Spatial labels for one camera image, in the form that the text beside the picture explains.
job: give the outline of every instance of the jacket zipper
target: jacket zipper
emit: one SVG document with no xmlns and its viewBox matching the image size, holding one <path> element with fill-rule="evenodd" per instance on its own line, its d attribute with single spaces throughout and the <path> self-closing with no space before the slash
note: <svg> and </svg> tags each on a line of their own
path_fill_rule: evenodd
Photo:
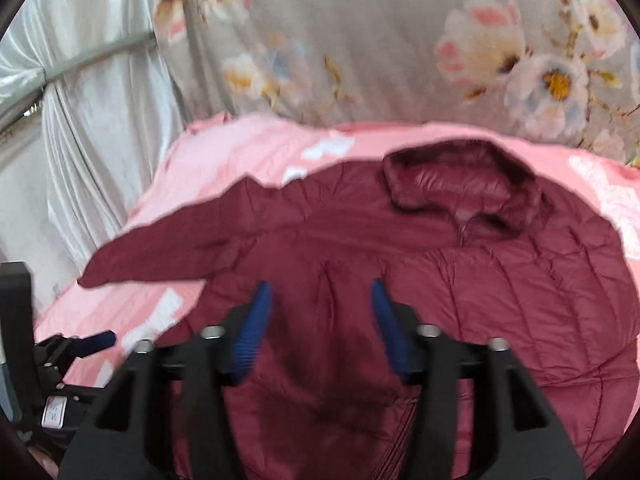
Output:
<svg viewBox="0 0 640 480">
<path fill-rule="evenodd" d="M 416 403 L 412 402 L 405 410 L 399 425 L 399 431 L 396 434 L 396 441 L 376 473 L 371 476 L 371 480 L 390 480 L 396 472 L 400 459 L 409 447 L 409 433 L 414 422 L 415 409 Z"/>
</svg>

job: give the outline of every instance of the bed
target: bed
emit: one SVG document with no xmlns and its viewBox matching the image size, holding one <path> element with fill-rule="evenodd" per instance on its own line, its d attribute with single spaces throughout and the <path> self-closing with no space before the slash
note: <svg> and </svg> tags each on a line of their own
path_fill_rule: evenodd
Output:
<svg viewBox="0 0 640 480">
<path fill-rule="evenodd" d="M 250 174 L 265 184 L 283 185 L 338 160 L 380 157 L 401 146 L 444 138 L 441 124 L 409 126 L 352 123 L 312 129 L 273 116 L 233 119 L 219 114 L 191 124 L 175 141 L 153 184 L 130 213 L 125 230 L 149 224 L 187 204 L 220 195 Z M 640 282 L 640 174 L 584 150 L 533 145 L 469 126 L 454 126 L 456 137 L 491 139 L 527 161 L 539 174 L 579 193 L 620 232 L 626 262 Z M 36 340 L 54 333 L 117 334 L 116 346 L 76 361 L 65 380 L 103 386 L 143 338 L 155 339 L 195 305 L 203 282 L 124 283 L 91 290 L 70 286 L 38 318 Z M 630 424 L 640 395 L 628 414 Z"/>
</svg>

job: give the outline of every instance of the white satin curtain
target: white satin curtain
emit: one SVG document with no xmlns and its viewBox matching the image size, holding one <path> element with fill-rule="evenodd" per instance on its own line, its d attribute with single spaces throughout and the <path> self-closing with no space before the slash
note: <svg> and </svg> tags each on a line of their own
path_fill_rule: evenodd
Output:
<svg viewBox="0 0 640 480">
<path fill-rule="evenodd" d="M 78 275 L 47 213 L 46 151 L 39 116 L 0 139 L 0 262 L 21 260 L 32 277 L 33 306 L 43 312 Z"/>
<path fill-rule="evenodd" d="M 151 31 L 152 6 L 153 0 L 27 0 L 0 42 L 0 103 L 43 70 Z M 156 47 L 107 57 L 46 87 L 46 166 L 33 171 L 47 172 L 49 219 L 78 269 L 122 227 L 181 129 Z"/>
</svg>

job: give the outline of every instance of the black metal bracket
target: black metal bracket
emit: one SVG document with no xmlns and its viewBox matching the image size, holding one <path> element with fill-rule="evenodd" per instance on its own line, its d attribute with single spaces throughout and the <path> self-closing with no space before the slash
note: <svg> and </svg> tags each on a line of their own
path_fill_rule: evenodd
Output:
<svg viewBox="0 0 640 480">
<path fill-rule="evenodd" d="M 166 416 L 173 381 L 182 381 L 193 480 L 245 479 L 222 387 L 236 386 L 248 372 L 270 301 L 261 283 L 250 304 L 232 308 L 221 325 L 181 345 L 156 349 L 151 341 L 139 341 L 95 399 L 66 451 L 59 479 L 176 478 Z"/>
<path fill-rule="evenodd" d="M 34 344 L 31 275 L 22 262 L 0 264 L 0 333 L 5 363 L 0 397 L 11 425 L 22 439 L 47 451 L 59 463 L 101 388 L 68 386 L 63 378 L 76 358 L 111 347 L 107 331 L 87 338 L 54 335 Z M 65 397 L 64 425 L 43 428 L 50 396 Z"/>
<path fill-rule="evenodd" d="M 449 338 L 389 300 L 382 284 L 373 309 L 392 368 L 422 391 L 399 478 L 449 480 L 458 422 L 458 380 L 474 386 L 474 430 L 465 480 L 584 480 L 562 423 L 508 341 L 486 346 Z"/>
</svg>

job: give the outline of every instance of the white pattern on bedsheet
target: white pattern on bedsheet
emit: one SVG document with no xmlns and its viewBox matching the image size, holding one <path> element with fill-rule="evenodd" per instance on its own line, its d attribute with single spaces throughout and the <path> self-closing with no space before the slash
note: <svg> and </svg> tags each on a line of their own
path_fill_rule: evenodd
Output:
<svg viewBox="0 0 640 480">
<path fill-rule="evenodd" d="M 602 215 L 609 219 L 620 233 L 625 256 L 640 260 L 640 200 L 633 187 L 613 186 L 601 164 L 593 157 L 569 157 L 571 166 L 596 192 Z"/>
<path fill-rule="evenodd" d="M 112 375 L 113 375 L 113 365 L 111 364 L 111 361 L 107 359 L 105 362 L 102 363 L 102 366 L 100 367 L 100 371 L 98 372 L 98 375 L 95 378 L 94 388 L 105 387 L 109 382 L 109 379 L 111 379 Z"/>
<path fill-rule="evenodd" d="M 182 298 L 172 288 L 168 288 L 156 303 L 151 316 L 141 325 L 129 330 L 120 340 L 124 354 L 129 354 L 141 339 L 155 340 L 159 335 L 177 323 L 174 314 L 180 310 Z"/>
<path fill-rule="evenodd" d="M 306 177 L 306 169 L 300 168 L 299 166 L 289 166 L 286 170 L 284 170 L 284 175 L 282 176 L 282 185 L 288 184 L 292 180 L 296 180 L 297 178 L 305 178 Z"/>
<path fill-rule="evenodd" d="M 329 139 L 323 139 L 315 146 L 311 146 L 302 152 L 302 159 L 320 160 L 325 153 L 334 156 L 345 156 L 355 142 L 355 139 L 350 139 L 335 132 L 330 135 Z"/>
</svg>

